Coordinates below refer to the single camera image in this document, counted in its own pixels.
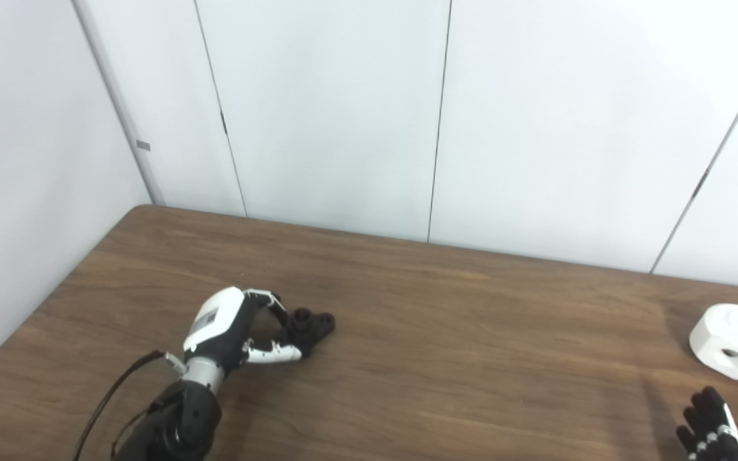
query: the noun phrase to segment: white robotic hand casing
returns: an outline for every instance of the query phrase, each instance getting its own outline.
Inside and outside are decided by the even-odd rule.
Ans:
[[[222,335],[235,320],[243,304],[243,291],[231,286],[222,289],[201,306],[190,333],[184,339],[184,351],[197,347],[208,339]]]

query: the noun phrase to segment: black object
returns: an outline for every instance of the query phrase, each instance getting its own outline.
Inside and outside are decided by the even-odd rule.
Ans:
[[[292,344],[301,351],[302,358],[313,352],[313,347],[334,330],[334,317],[331,313],[313,314],[305,307],[295,309],[273,341],[284,346]]]
[[[114,461],[200,461],[213,446],[220,406],[213,391],[179,380],[158,396]]]
[[[679,426],[679,438],[691,461],[738,461],[738,429],[725,400],[715,388],[691,396],[682,415],[691,427]]]

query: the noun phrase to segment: robotic hand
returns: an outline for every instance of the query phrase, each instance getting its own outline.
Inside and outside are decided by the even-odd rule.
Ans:
[[[249,338],[249,329],[264,307],[281,329],[270,344],[257,348]],[[220,421],[216,395],[223,380],[248,362],[273,364],[306,358],[332,330],[331,314],[297,309],[290,315],[281,298],[269,291],[229,287],[217,292],[203,304],[184,341],[186,364],[163,354],[181,373],[181,379],[138,415],[143,419],[114,461],[202,460],[213,445]]]
[[[689,461],[738,461],[738,429],[725,400],[706,387],[691,396],[691,403],[683,412],[691,429],[676,429]]]

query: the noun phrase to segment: hole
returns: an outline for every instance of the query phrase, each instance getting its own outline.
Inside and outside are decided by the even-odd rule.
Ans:
[[[738,352],[723,348],[717,353],[717,362],[729,368],[738,368]]]
[[[308,309],[298,309],[293,315],[295,316],[295,320],[307,321],[309,320],[309,313]]]

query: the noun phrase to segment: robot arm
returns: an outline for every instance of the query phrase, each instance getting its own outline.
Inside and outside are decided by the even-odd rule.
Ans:
[[[281,329],[264,348],[249,329],[266,307]],[[223,380],[247,362],[274,364],[303,359],[334,330],[334,317],[297,309],[290,314],[269,291],[229,287],[203,304],[184,341],[184,373],[158,396],[114,461],[200,461],[220,422],[217,393]]]

